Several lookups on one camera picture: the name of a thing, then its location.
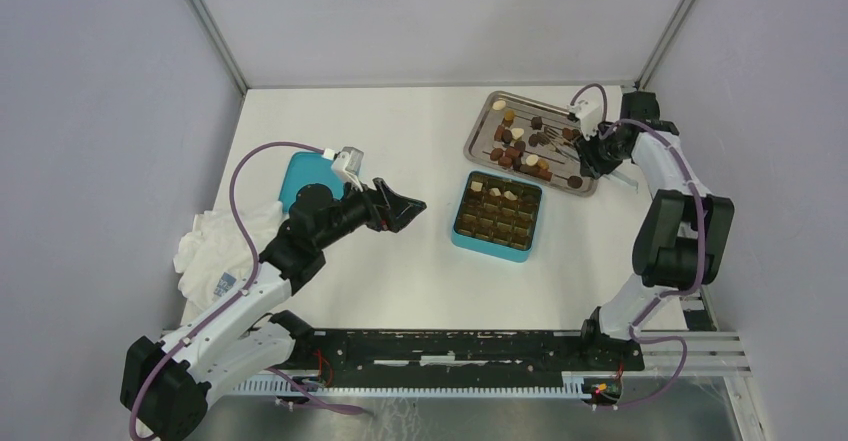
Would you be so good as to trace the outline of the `teal chocolate box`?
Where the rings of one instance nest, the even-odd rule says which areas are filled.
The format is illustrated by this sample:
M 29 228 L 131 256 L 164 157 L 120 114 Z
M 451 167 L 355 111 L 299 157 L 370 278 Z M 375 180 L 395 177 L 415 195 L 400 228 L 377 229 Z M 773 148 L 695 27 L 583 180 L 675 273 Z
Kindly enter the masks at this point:
M 462 249 L 523 263 L 534 247 L 541 206 L 539 186 L 472 171 L 452 222 L 451 241 Z

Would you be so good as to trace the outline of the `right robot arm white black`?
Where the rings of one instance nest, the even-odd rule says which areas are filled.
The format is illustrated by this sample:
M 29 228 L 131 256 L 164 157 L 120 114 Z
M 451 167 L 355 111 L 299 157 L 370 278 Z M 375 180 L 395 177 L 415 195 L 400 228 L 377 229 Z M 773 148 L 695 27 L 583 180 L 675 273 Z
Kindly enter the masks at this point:
M 581 328 L 580 361 L 602 369 L 618 353 L 628 355 L 646 344 L 641 330 L 660 307 L 714 281 L 735 207 L 694 174 L 682 153 L 679 129 L 659 117 L 654 94 L 625 95 L 624 114 L 608 121 L 608 98 L 591 102 L 584 99 L 585 91 L 580 88 L 568 105 L 570 119 L 579 124 L 572 145 L 581 175 L 610 176 L 629 161 L 643 173 L 651 196 L 633 244 L 630 277 Z

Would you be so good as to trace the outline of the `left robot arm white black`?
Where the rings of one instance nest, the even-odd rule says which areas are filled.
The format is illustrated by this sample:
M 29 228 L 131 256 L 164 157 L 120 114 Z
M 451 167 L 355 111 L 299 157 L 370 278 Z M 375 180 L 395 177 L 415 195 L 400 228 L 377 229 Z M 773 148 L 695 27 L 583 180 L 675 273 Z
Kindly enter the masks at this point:
M 306 366 L 314 355 L 309 336 L 277 321 L 254 334 L 248 329 L 318 273 L 330 245 L 361 226 L 397 233 L 426 207 L 381 178 L 360 189 L 347 185 L 339 199 L 322 184 L 302 187 L 242 286 L 160 340 L 142 336 L 128 348 L 119 399 L 131 414 L 131 438 L 140 439 L 137 429 L 144 426 L 150 439 L 183 440 L 218 399 L 253 374 L 282 362 Z

